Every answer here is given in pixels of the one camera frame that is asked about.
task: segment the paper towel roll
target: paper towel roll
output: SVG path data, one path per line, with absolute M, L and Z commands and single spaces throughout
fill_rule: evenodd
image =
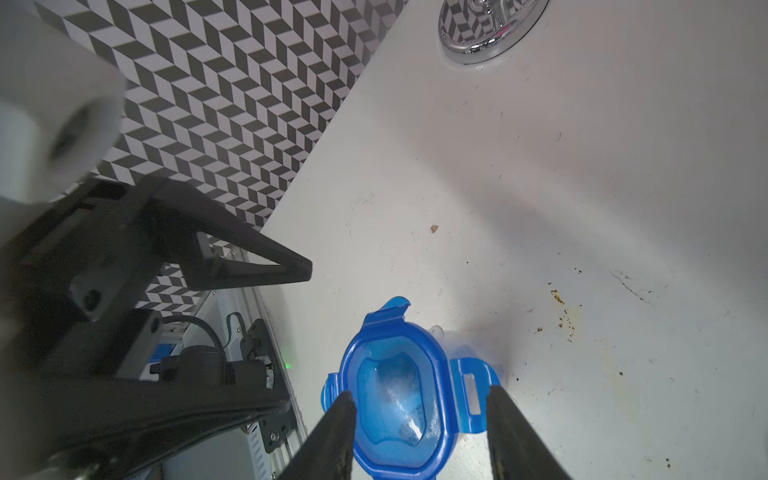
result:
M 39 18 L 0 4 L 0 195 L 45 202 L 114 143 L 125 79 Z

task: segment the blue plastic container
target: blue plastic container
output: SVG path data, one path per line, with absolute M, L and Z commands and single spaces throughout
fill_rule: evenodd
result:
M 434 478 L 459 433 L 486 430 L 485 397 L 499 384 L 487 363 L 451 358 L 429 332 L 407 323 L 409 306 L 397 296 L 366 315 L 321 395 L 327 410 L 340 392 L 352 393 L 355 458 L 375 480 Z

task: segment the dirt stain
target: dirt stain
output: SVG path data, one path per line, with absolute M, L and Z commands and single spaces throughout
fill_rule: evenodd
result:
M 552 296 L 554 297 L 555 300 L 557 300 L 559 303 L 562 303 L 563 305 L 565 305 L 565 302 L 563 301 L 563 299 L 560 298 L 560 292 L 558 292 L 557 290 L 552 290 L 551 294 L 552 294 Z
M 608 341 L 600 339 L 595 340 L 595 342 L 598 343 L 600 361 L 603 364 L 603 370 L 608 374 L 608 378 L 611 381 L 617 406 L 621 408 L 621 410 L 624 410 L 624 414 L 630 422 L 635 425 L 640 425 L 637 419 L 637 406 L 630 400 L 627 390 L 624 388 L 624 379 L 621 378 L 621 375 L 619 375 L 619 372 L 616 369 L 616 362 L 611 355 L 611 348 L 608 346 Z

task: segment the container lid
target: container lid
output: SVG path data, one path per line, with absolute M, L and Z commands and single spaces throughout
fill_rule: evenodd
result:
M 355 458 L 377 479 L 434 477 L 458 432 L 449 362 L 426 330 L 405 322 L 409 305 L 396 297 L 369 313 L 323 389 L 326 410 L 352 393 Z

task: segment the black metal bracket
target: black metal bracket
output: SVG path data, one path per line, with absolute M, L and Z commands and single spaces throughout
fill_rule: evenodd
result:
M 275 265 L 216 257 L 207 235 Z M 40 428 L 0 432 L 3 445 L 14 442 L 4 443 L 6 436 L 34 444 L 34 451 L 9 456 L 18 461 L 9 471 L 40 472 L 56 458 L 56 468 L 95 468 L 94 480 L 120 480 L 290 408 L 282 376 L 268 389 L 261 362 L 222 369 L 219 361 L 216 376 L 204 379 L 192 371 L 211 364 L 199 352 L 187 357 L 189 365 L 167 362 L 172 381 L 135 380 L 157 345 L 161 322 L 157 312 L 134 307 L 164 262 L 178 263 L 192 290 L 312 275 L 308 259 L 189 184 L 151 175 L 135 187 L 86 181 L 0 250 L 0 299 L 20 326 L 2 351 L 0 404 L 13 396 L 27 423 L 42 419 Z
M 273 389 L 276 392 L 285 392 L 288 395 L 288 385 L 283 376 L 283 369 L 276 363 L 279 356 L 272 344 L 269 330 L 262 319 L 255 319 L 253 325 L 243 335 L 240 341 L 240 351 L 246 360 L 269 359 L 273 375 Z M 283 444 L 288 434 L 296 430 L 296 414 L 293 408 L 287 412 L 277 413 L 264 417 L 259 421 L 259 430 L 261 438 L 264 441 L 264 450 L 272 453 Z

